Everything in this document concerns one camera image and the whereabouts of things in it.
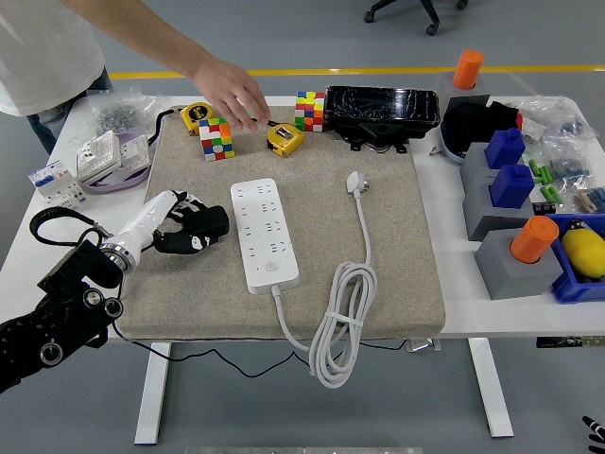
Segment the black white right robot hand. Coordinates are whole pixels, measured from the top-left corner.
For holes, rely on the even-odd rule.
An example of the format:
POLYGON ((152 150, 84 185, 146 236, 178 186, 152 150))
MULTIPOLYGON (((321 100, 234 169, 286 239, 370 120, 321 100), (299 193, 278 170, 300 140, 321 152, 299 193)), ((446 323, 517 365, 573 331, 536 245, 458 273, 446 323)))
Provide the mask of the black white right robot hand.
POLYGON ((584 415, 581 420, 591 430, 589 434, 591 443, 588 445, 588 450, 591 453, 604 454, 605 428, 589 416, 584 415))

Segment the person's hand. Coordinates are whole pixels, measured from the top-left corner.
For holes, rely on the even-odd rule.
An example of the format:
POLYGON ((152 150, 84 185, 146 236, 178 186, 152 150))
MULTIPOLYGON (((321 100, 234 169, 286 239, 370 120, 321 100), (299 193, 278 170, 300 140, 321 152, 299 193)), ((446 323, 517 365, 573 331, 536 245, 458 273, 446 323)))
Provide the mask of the person's hand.
POLYGON ((270 111, 255 79, 241 67, 215 57, 197 62, 187 77, 236 130, 257 131, 270 111))

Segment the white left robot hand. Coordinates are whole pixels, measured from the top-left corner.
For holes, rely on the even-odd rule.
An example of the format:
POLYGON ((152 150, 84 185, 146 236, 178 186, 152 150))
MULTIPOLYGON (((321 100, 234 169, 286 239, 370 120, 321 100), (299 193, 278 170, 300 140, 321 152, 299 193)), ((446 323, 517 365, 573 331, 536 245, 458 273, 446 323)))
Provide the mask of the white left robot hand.
POLYGON ((153 247, 160 253, 198 253, 228 234, 226 210, 208 207, 186 191, 166 190, 150 201, 105 243, 114 245, 134 259, 153 247))

